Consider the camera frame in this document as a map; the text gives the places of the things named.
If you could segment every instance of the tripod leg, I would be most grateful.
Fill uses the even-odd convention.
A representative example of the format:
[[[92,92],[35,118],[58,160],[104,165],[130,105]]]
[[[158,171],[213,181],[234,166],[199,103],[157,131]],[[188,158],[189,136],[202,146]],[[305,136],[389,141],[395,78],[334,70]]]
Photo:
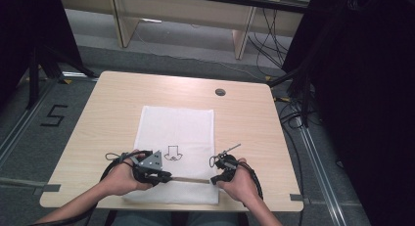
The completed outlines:
[[[95,73],[91,70],[89,70],[88,68],[81,66],[79,64],[77,64],[76,62],[74,62],[73,60],[71,60],[69,57],[65,56],[64,54],[62,54],[61,52],[43,45],[42,48],[45,50],[45,52],[48,52],[49,54],[51,54],[52,56],[60,59],[61,61],[67,63],[68,65],[70,65],[73,68],[76,68],[78,71],[84,73],[85,75],[89,76],[89,77],[97,77],[95,75]]]
[[[281,84],[281,83],[287,81],[288,79],[291,79],[294,76],[296,76],[298,72],[299,72],[299,69],[298,68],[296,68],[296,69],[294,69],[294,70],[292,70],[290,72],[287,72],[284,76],[281,76],[281,77],[279,77],[279,78],[277,78],[277,79],[275,79],[275,80],[273,80],[271,82],[268,82],[268,86],[269,87],[274,87],[274,86],[276,86],[278,84]]]
[[[301,104],[301,121],[302,125],[308,127],[308,106],[310,96],[310,79],[308,75],[305,78],[304,89],[302,90],[302,104]]]
[[[36,48],[33,47],[33,50],[30,53],[29,60],[29,97],[27,108],[30,109],[34,103],[36,103],[39,97],[39,69],[37,68],[37,59],[36,59]]]

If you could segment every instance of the person's left hand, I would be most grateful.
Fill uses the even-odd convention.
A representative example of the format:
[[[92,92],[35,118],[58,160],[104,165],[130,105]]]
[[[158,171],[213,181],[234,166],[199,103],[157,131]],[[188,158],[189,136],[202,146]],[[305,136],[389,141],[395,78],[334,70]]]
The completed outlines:
[[[132,165],[132,160],[127,158],[125,162]],[[131,166],[120,163],[100,182],[108,195],[125,195],[134,190],[148,190],[153,187],[150,183],[141,183],[134,179]]]

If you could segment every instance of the forearm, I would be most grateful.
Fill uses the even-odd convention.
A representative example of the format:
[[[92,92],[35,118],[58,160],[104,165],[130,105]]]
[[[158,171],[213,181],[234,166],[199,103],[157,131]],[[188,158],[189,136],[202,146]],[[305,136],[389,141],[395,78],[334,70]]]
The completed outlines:
[[[96,204],[107,195],[105,186],[97,184],[69,203],[66,203],[62,207],[37,220],[36,223],[52,222],[75,217],[88,210],[92,205]]]
[[[269,210],[268,206],[266,206],[265,202],[260,197],[249,200],[245,206],[250,210],[261,226],[282,226],[282,223]]]

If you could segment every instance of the round hole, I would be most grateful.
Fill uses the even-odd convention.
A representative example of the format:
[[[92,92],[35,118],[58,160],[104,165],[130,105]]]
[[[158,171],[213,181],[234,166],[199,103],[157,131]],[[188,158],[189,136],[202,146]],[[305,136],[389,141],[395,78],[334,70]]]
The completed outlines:
[[[214,93],[216,93],[216,95],[218,95],[218,96],[226,95],[226,91],[221,89],[221,88],[216,89],[216,91],[214,91]]]

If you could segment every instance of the wooden table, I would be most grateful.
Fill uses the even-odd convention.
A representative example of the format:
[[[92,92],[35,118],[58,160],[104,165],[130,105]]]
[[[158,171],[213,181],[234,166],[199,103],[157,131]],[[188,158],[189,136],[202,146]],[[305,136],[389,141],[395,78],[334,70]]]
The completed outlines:
[[[226,91],[217,96],[216,89]],[[106,153],[133,149],[143,106],[214,110],[216,153],[246,158],[272,211],[300,211],[300,193],[278,114],[265,84],[106,71],[95,86],[49,184],[59,192],[43,193],[40,203],[59,207],[95,185],[110,163]],[[114,209],[245,211],[241,203],[220,193],[219,205],[130,203],[111,196],[98,207]]]

